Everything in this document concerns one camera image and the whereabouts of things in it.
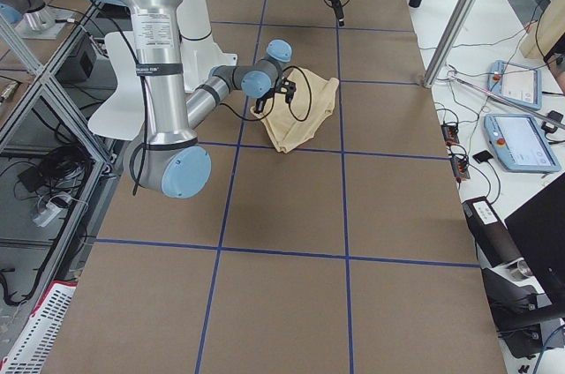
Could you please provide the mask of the cream long sleeve shirt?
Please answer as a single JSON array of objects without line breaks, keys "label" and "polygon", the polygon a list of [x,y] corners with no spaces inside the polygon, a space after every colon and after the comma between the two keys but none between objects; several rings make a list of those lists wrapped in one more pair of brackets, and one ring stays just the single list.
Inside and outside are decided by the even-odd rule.
[{"label": "cream long sleeve shirt", "polygon": [[251,113],[261,120],[277,152],[289,153],[314,137],[322,123],[335,109],[339,80],[324,79],[306,68],[293,66],[287,75],[296,86],[291,103],[277,94],[263,113]]}]

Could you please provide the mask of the orange circuit board upper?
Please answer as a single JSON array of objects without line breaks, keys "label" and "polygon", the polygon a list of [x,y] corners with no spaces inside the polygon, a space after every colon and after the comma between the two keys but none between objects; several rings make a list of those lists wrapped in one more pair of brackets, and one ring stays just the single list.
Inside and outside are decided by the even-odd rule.
[{"label": "orange circuit board upper", "polygon": [[442,136],[447,146],[460,145],[458,137],[458,126],[454,123],[443,123],[441,125]]}]

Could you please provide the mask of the orange circuit board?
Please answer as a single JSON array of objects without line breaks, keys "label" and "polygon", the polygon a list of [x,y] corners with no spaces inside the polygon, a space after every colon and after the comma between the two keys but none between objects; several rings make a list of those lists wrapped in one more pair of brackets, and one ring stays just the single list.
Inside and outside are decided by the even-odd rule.
[{"label": "orange circuit board", "polygon": [[458,137],[458,126],[454,123],[443,123],[441,125],[442,136],[447,146],[460,145]]},{"label": "orange circuit board", "polygon": [[451,168],[458,183],[470,179],[468,157],[461,154],[450,155]]}]

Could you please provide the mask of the orange circuit board lower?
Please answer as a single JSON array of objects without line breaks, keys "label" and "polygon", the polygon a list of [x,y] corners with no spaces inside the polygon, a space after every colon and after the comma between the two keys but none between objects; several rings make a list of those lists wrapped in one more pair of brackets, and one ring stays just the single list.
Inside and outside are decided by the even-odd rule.
[{"label": "orange circuit board lower", "polygon": [[461,154],[450,155],[451,168],[458,183],[470,179],[468,157]]}]

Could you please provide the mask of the far blue teach pendant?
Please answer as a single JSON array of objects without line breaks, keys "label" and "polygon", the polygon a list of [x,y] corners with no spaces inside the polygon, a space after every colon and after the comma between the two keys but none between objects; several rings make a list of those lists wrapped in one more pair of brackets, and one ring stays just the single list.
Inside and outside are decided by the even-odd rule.
[{"label": "far blue teach pendant", "polygon": [[542,107],[542,85],[539,69],[496,60],[491,65],[488,90],[530,109]]}]

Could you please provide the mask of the blue teach pendant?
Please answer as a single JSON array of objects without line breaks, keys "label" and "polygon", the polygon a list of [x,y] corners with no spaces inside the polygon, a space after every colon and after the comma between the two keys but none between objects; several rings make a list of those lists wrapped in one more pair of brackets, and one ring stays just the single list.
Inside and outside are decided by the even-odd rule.
[{"label": "blue teach pendant", "polygon": [[488,143],[509,172],[554,173],[561,164],[533,116],[489,114],[484,117]]},{"label": "blue teach pendant", "polygon": [[491,65],[488,90],[530,109],[542,107],[542,85],[539,69],[496,60]]}]

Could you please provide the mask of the near blue teach pendant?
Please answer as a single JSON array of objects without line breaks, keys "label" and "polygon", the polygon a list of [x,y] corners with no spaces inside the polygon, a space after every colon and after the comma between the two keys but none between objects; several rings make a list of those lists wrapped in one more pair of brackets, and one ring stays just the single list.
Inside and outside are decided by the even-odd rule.
[{"label": "near blue teach pendant", "polygon": [[561,164],[533,116],[489,114],[484,117],[488,143],[509,172],[554,173]]}]

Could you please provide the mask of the dark box with label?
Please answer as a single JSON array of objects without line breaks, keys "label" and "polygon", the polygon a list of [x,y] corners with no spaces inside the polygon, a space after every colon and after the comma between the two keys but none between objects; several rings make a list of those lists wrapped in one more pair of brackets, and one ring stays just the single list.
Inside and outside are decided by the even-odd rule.
[{"label": "dark box with label", "polygon": [[468,229],[477,244],[481,267],[510,264],[523,257],[486,197],[467,199],[462,207]]}]

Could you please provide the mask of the black monitor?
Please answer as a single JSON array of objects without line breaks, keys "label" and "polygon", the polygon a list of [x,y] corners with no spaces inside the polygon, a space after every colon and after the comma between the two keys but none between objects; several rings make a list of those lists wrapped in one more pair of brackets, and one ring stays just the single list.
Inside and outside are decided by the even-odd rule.
[{"label": "black monitor", "polygon": [[548,297],[564,299],[564,176],[517,208],[506,220],[517,249]]}]

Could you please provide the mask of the white perforated basket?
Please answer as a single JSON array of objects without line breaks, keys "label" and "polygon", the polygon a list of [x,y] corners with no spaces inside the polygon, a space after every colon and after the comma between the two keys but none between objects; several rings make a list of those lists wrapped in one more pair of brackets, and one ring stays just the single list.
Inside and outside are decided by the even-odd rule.
[{"label": "white perforated basket", "polygon": [[2,373],[40,373],[60,331],[77,284],[53,281],[32,310],[10,352],[1,359]]}]

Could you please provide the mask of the white pedestal column base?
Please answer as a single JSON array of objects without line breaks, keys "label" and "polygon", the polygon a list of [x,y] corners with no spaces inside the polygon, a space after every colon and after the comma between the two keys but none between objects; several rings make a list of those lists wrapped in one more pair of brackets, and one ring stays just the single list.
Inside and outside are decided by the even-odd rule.
[{"label": "white pedestal column base", "polygon": [[206,0],[183,0],[177,22],[187,93],[206,81],[215,66],[237,64],[237,54],[224,53],[214,40]]}]

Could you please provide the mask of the aluminium frame post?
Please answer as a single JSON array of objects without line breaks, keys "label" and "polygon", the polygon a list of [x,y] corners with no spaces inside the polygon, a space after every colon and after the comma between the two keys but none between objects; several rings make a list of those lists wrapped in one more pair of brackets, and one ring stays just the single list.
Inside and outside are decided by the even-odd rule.
[{"label": "aluminium frame post", "polygon": [[476,0],[458,0],[446,28],[440,38],[438,46],[433,53],[423,78],[423,87],[431,88],[438,78],[442,66],[445,64],[450,50],[459,35],[464,21],[467,19]]}]

